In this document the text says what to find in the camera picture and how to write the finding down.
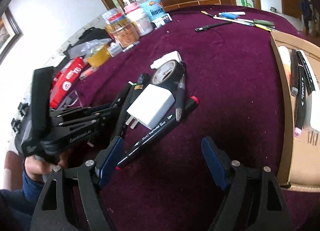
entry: purple velvet cloth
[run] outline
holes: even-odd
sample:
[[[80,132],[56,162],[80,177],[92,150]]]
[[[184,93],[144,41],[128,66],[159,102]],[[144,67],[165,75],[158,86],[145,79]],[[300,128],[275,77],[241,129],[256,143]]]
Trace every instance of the purple velvet cloth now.
[[[232,160],[248,167],[278,171],[284,135],[284,102],[270,33],[240,24],[206,32],[194,28],[220,23],[211,14],[245,11],[244,19],[273,21],[280,31],[303,37],[286,19],[253,8],[196,6],[172,12],[173,21],[140,40],[140,44],[106,62],[76,89],[85,105],[111,102],[126,82],[150,64],[177,50],[187,66],[187,96],[199,107],[176,129],[123,170],[116,170],[101,191],[105,207],[119,231],[205,231],[224,193],[215,186],[201,153],[210,135]],[[125,148],[147,129],[128,129]],[[90,147],[85,158],[94,158]],[[292,222],[303,224],[320,194],[284,191]]]

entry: black tape roll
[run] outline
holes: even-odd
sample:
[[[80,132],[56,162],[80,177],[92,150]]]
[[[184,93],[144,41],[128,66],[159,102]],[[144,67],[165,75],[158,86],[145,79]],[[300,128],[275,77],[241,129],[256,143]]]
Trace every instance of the black tape roll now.
[[[183,75],[183,67],[176,60],[167,61],[159,67],[151,78],[151,83],[174,91]]]

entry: person in background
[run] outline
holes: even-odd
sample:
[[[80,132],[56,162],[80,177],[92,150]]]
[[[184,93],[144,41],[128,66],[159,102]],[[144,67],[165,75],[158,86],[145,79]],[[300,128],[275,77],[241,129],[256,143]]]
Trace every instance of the person in background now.
[[[312,19],[312,10],[309,0],[300,0],[299,8],[302,11],[304,26],[306,27],[306,35],[309,35],[309,21]]]
[[[68,152],[60,154],[58,165],[68,167]],[[1,231],[29,231],[33,211],[44,187],[42,175],[50,174],[55,165],[27,157],[23,165],[23,188],[13,192],[0,190]]]

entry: person's hand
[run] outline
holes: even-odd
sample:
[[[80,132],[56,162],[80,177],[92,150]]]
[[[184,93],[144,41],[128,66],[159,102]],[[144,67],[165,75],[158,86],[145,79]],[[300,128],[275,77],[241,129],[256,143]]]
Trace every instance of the person's hand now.
[[[59,155],[60,161],[58,165],[62,168],[68,168],[69,151]],[[25,159],[24,167],[28,177],[34,181],[42,181],[42,175],[50,174],[55,165],[52,163],[36,160],[35,156],[29,156]]]

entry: cardboard box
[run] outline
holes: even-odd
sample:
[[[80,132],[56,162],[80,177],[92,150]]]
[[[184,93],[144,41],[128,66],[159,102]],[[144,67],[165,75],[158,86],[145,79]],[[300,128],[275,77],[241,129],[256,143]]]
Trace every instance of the cardboard box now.
[[[320,139],[317,146],[310,144],[310,134],[303,130],[294,138],[294,110],[296,98],[290,93],[277,46],[303,50],[315,75],[320,77],[320,48],[290,34],[273,31],[271,46],[276,56],[284,98],[284,143],[277,175],[280,186],[287,190],[320,192]]]

